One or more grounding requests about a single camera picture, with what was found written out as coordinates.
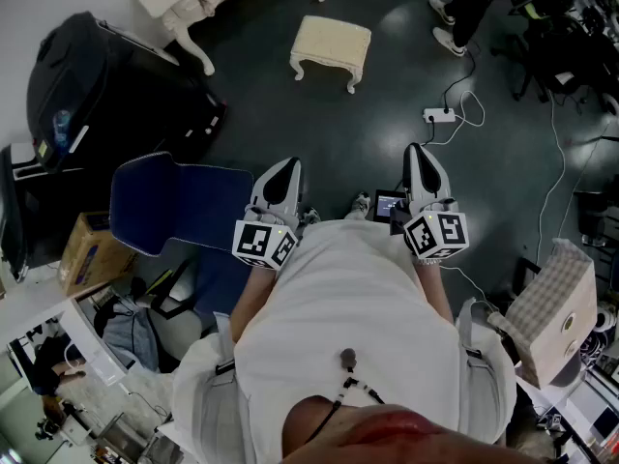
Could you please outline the person's right forearm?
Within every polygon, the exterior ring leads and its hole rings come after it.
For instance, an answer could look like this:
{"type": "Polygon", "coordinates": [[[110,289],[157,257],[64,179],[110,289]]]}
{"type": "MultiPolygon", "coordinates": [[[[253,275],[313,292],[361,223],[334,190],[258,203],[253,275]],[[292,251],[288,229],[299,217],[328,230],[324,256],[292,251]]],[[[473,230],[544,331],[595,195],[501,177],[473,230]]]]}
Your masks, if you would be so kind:
{"type": "Polygon", "coordinates": [[[438,264],[414,265],[428,303],[449,323],[454,323],[454,316],[444,288],[441,269],[438,264]]]}

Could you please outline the small black display screen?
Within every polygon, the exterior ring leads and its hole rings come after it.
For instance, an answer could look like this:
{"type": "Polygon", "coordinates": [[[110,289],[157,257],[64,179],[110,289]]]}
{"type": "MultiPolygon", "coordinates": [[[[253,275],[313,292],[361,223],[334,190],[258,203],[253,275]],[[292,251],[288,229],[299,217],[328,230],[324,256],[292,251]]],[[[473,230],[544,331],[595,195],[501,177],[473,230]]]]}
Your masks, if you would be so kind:
{"type": "Polygon", "coordinates": [[[372,219],[375,222],[388,223],[391,218],[391,209],[404,199],[403,191],[378,189],[375,194],[372,219]]]}

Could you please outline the person's white t-shirt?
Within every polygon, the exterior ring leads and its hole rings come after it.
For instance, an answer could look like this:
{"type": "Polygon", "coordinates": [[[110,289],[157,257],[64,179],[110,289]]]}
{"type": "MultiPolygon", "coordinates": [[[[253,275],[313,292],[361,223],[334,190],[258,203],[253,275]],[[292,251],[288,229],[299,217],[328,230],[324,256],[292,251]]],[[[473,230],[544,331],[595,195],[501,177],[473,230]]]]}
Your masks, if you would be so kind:
{"type": "Polygon", "coordinates": [[[280,464],[291,409],[398,405],[484,444],[516,404],[511,360],[464,307],[428,303],[405,244],[367,220],[309,226],[267,303],[234,343],[229,316],[196,341],[173,382],[178,431],[199,464],[280,464]]]}

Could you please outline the black equipment stand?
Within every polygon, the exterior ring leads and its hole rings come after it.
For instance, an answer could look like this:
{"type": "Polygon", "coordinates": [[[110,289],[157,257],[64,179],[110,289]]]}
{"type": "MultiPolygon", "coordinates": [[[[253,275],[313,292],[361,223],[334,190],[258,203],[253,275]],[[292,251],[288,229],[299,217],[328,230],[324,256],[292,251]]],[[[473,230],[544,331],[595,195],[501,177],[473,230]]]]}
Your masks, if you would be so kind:
{"type": "Polygon", "coordinates": [[[619,202],[609,190],[576,190],[574,196],[581,242],[595,249],[607,266],[605,274],[596,273],[596,278],[619,291],[619,215],[611,213],[612,209],[619,212],[619,202]]]}

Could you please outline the clear water bottle blue label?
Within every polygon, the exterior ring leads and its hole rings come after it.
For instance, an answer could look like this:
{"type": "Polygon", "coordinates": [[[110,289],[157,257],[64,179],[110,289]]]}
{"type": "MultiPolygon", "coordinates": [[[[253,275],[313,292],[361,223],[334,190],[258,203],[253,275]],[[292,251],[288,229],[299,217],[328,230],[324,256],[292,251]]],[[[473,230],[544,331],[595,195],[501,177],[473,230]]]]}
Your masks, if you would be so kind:
{"type": "Polygon", "coordinates": [[[61,109],[52,116],[54,143],[58,151],[67,153],[70,148],[70,127],[72,114],[61,109]]]}

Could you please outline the blue padded chair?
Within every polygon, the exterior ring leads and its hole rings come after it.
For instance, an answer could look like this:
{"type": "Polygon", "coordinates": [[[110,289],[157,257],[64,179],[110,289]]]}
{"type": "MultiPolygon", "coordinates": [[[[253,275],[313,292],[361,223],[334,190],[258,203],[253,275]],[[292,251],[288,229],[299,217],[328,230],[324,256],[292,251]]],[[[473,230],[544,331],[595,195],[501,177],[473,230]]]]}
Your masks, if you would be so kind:
{"type": "Polygon", "coordinates": [[[194,311],[211,319],[238,303],[251,268],[232,255],[235,224],[250,201],[249,171],[176,162],[156,153],[118,167],[111,183],[113,236],[157,257],[166,243],[199,247],[194,311]]]}

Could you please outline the blue denim garment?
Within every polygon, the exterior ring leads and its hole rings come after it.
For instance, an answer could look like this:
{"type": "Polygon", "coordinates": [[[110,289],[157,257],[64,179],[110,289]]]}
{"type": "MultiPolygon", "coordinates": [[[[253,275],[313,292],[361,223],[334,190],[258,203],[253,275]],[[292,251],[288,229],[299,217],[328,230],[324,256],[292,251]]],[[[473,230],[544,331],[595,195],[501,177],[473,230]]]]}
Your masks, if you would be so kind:
{"type": "Polygon", "coordinates": [[[130,369],[138,364],[159,371],[157,339],[145,308],[127,301],[109,301],[96,312],[94,327],[122,366],[130,369]]]}

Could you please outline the person's left forearm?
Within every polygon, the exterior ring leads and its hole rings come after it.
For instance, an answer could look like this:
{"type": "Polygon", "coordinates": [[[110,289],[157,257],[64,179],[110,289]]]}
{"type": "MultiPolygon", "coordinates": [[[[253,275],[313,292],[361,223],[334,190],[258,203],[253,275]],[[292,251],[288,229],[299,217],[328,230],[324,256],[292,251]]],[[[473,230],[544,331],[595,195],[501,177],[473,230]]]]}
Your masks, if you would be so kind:
{"type": "Polygon", "coordinates": [[[230,333],[234,343],[237,343],[249,322],[267,303],[277,281],[274,270],[254,267],[251,269],[248,281],[238,303],[229,316],[230,333]]]}

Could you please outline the white office desk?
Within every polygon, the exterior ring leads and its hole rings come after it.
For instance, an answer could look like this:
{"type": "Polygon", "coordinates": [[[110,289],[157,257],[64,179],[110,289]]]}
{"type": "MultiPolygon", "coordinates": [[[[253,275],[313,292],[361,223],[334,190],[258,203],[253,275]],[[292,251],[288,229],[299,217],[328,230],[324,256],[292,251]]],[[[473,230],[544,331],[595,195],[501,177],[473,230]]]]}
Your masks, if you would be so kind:
{"type": "Polygon", "coordinates": [[[54,277],[20,283],[0,300],[0,350],[45,321],[56,318],[106,386],[123,382],[129,370],[98,336],[93,322],[82,309],[90,296],[106,287],[100,284],[69,297],[54,277]]]}

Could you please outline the white round device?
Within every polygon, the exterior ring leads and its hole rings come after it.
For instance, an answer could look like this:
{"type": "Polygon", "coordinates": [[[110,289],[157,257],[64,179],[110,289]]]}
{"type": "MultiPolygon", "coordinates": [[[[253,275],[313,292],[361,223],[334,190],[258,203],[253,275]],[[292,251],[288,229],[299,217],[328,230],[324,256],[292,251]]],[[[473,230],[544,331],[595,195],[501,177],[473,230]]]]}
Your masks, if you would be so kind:
{"type": "Polygon", "coordinates": [[[597,307],[597,319],[593,329],[595,333],[605,333],[617,324],[617,316],[612,308],[608,308],[602,304],[597,307]]]}

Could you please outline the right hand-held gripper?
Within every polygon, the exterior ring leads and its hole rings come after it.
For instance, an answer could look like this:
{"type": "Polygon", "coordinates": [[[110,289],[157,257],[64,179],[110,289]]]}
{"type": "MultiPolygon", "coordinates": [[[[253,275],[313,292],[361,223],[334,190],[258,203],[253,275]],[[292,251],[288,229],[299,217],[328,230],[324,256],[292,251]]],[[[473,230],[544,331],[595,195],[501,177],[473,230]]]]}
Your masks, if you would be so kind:
{"type": "Polygon", "coordinates": [[[437,158],[418,143],[404,151],[402,182],[411,202],[431,203],[415,215],[406,200],[390,210],[391,234],[403,237],[414,258],[442,261],[469,248],[466,216],[455,199],[449,198],[448,175],[437,158]]]}

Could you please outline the cream upholstered footstool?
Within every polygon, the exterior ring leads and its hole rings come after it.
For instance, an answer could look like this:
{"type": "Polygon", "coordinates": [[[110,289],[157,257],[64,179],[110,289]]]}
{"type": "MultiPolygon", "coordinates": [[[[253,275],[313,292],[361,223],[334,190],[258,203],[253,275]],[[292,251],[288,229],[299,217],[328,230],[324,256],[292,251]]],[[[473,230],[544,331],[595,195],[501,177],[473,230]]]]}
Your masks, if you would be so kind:
{"type": "Polygon", "coordinates": [[[363,78],[370,41],[371,31],[368,28],[337,19],[306,15],[290,51],[289,65],[295,72],[295,80],[304,78],[303,61],[344,69],[351,74],[346,85],[347,92],[354,95],[356,85],[363,78]]]}

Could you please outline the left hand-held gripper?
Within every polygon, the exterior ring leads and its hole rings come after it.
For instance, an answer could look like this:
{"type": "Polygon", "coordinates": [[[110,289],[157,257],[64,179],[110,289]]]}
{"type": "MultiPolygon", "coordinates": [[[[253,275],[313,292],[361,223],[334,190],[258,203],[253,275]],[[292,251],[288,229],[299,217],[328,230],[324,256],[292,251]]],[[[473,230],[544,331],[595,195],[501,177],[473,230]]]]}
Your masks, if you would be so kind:
{"type": "Polygon", "coordinates": [[[299,158],[264,172],[253,185],[245,216],[236,221],[231,253],[249,266],[279,271],[299,244],[299,218],[286,213],[297,211],[302,188],[299,158]]]}

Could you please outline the brown cardboard box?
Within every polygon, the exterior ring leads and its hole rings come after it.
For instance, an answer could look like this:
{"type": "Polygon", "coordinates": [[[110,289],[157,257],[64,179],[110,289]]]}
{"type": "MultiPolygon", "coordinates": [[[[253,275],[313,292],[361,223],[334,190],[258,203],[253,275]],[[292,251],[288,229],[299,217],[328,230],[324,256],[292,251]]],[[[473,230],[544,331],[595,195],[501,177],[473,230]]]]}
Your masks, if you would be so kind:
{"type": "Polygon", "coordinates": [[[137,252],[111,233],[108,212],[81,213],[64,249],[57,278],[67,297],[75,297],[127,274],[137,252]]]}

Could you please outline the beige checkered box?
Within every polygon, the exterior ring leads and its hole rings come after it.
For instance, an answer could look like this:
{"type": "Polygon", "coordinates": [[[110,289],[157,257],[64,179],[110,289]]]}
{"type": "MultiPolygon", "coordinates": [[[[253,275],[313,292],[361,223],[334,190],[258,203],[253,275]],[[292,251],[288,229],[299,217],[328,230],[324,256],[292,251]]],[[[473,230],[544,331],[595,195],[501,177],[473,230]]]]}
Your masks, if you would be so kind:
{"type": "Polygon", "coordinates": [[[567,239],[555,239],[540,272],[509,306],[488,322],[512,339],[521,378],[542,389],[579,352],[597,321],[593,260],[567,239]]]}

